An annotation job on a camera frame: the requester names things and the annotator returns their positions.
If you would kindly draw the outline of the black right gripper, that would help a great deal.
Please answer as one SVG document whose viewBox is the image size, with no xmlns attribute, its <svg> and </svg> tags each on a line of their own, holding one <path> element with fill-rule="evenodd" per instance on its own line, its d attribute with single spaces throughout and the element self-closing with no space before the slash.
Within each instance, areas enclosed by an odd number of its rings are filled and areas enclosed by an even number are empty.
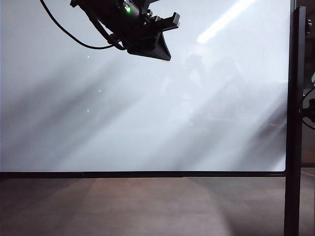
<svg viewBox="0 0 315 236">
<path fill-rule="evenodd" d="M 309 100 L 309 106 L 307 108 L 302 108 L 300 113 L 303 116 L 314 116 L 315 115 L 315 99 Z"/>
</svg>

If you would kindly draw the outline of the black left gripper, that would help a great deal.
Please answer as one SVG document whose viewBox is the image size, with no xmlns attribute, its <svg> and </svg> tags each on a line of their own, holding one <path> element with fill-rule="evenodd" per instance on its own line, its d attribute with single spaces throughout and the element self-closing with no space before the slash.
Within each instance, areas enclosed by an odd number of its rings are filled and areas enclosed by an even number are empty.
<svg viewBox="0 0 315 236">
<path fill-rule="evenodd" d="M 72 0 L 94 27 L 119 50 L 131 55 L 165 61 L 171 60 L 162 31 L 177 29 L 180 14 L 160 19 L 153 16 L 149 5 L 153 0 Z"/>
</svg>

